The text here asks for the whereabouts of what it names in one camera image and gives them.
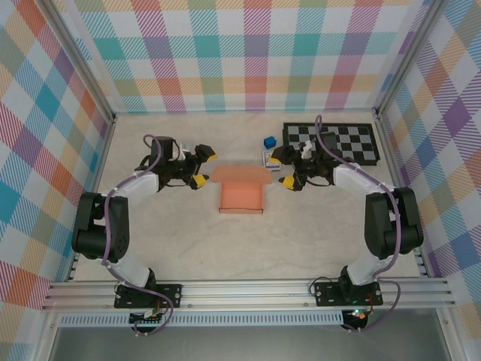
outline marble tabletop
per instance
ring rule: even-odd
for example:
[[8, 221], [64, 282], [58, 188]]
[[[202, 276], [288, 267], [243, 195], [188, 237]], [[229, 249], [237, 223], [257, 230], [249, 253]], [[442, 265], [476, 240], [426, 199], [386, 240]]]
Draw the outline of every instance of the marble tabletop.
[[[218, 164], [262, 165], [263, 139], [282, 144], [284, 122], [313, 122], [315, 113], [226, 113], [121, 115], [117, 120], [100, 190], [128, 177], [148, 149], [144, 134], [168, 135], [183, 143], [209, 144], [219, 158], [202, 166], [210, 174]], [[372, 123], [368, 112], [325, 113], [330, 123]], [[391, 182], [381, 160], [365, 167]], [[157, 279], [220, 280], [337, 277], [366, 248], [364, 206], [337, 187], [286, 190], [277, 179], [292, 173], [283, 166], [265, 187], [262, 215], [220, 214], [219, 184], [193, 191], [167, 188], [130, 215], [130, 246]], [[402, 257], [388, 276], [419, 276], [412, 254]], [[99, 262], [81, 257], [76, 281], [108, 280]]]

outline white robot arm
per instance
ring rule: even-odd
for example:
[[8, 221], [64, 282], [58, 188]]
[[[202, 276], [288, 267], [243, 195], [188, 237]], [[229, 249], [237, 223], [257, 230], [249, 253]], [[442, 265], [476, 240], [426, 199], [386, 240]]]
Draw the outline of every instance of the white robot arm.
[[[334, 133], [320, 135], [324, 145], [340, 159]], [[391, 197], [397, 204], [401, 225], [399, 255], [408, 254], [423, 242], [422, 227], [414, 192], [409, 188], [394, 188], [388, 184], [374, 184], [361, 175], [360, 166], [350, 162], [342, 164], [338, 159], [318, 152], [316, 158], [306, 157], [309, 144], [299, 150], [282, 146], [274, 150], [270, 161], [292, 165], [294, 174], [279, 179], [287, 189], [301, 191], [309, 177], [324, 177], [329, 185], [345, 189], [365, 204], [365, 242], [367, 249], [361, 256], [343, 268], [338, 278], [340, 297], [344, 304], [353, 304], [373, 292], [376, 275], [390, 265], [396, 248], [396, 222]]]
[[[157, 142], [160, 145], [159, 155]], [[140, 287], [155, 287], [153, 271], [143, 265], [129, 248], [129, 214], [145, 199], [153, 196], [164, 187], [169, 187], [172, 179], [182, 180], [192, 190], [201, 188], [209, 178], [199, 174], [201, 164], [215, 159], [217, 155], [211, 147], [200, 144], [191, 153], [189, 148], [177, 143], [173, 138], [156, 137], [149, 146], [151, 154], [144, 157], [128, 181], [119, 189], [114, 188], [108, 211], [110, 220], [110, 251], [107, 266], [126, 282]], [[151, 171], [145, 172], [147, 166], [153, 165]], [[72, 248], [89, 259], [102, 259], [106, 248], [106, 229], [104, 204], [107, 194], [84, 193], [80, 197], [77, 217], [72, 237]]]

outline blue cube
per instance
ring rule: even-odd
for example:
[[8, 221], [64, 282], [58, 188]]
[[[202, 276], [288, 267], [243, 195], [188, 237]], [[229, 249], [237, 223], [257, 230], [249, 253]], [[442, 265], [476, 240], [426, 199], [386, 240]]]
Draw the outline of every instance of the blue cube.
[[277, 144], [276, 138], [274, 137], [269, 137], [264, 139], [264, 147], [265, 149], [271, 149], [274, 148]]

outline colorful plaid fabric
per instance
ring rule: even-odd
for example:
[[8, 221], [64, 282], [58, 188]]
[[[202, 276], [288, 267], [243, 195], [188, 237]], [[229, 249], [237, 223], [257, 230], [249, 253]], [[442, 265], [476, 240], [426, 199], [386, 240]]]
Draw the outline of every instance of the colorful plaid fabric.
[[0, 0], [0, 49], [0, 360], [23, 360], [107, 123], [34, 0]]
[[149, 112], [372, 108], [421, 2], [56, 3], [113, 107]]
[[374, 108], [378, 108], [380, 102], [383, 100], [383, 96], [386, 94], [387, 89], [391, 85], [392, 78], [398, 72], [404, 57], [406, 56], [406, 52], [409, 50], [413, 40], [415, 38], [415, 34], [418, 31], [419, 27], [422, 24], [422, 21], [425, 19], [426, 14], [428, 13], [429, 7], [433, 0], [423, 0], [421, 8], [416, 15], [416, 18], [411, 25], [409, 32], [406, 35], [406, 38], [403, 41], [401, 48], [398, 51], [398, 55], [396, 55], [395, 61], [392, 63], [391, 69], [389, 69], [389, 73], [384, 80], [383, 86], [381, 87], [381, 91], [377, 95], [376, 101], [374, 102]]
[[431, 266], [451, 280], [460, 304], [464, 345], [481, 351], [480, 0], [449, 3], [386, 127], [416, 191]]

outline chessboard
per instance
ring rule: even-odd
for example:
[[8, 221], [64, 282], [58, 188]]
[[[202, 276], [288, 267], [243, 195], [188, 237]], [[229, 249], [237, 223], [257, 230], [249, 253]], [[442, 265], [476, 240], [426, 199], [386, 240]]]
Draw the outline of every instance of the chessboard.
[[[334, 132], [337, 149], [342, 151], [343, 158], [354, 159], [359, 165], [376, 165], [380, 160], [372, 124], [369, 123], [323, 123], [321, 132]], [[312, 141], [316, 146], [316, 130], [314, 123], [284, 123], [284, 145], [292, 145], [299, 149], [299, 144]], [[318, 149], [312, 150], [315, 157]]]

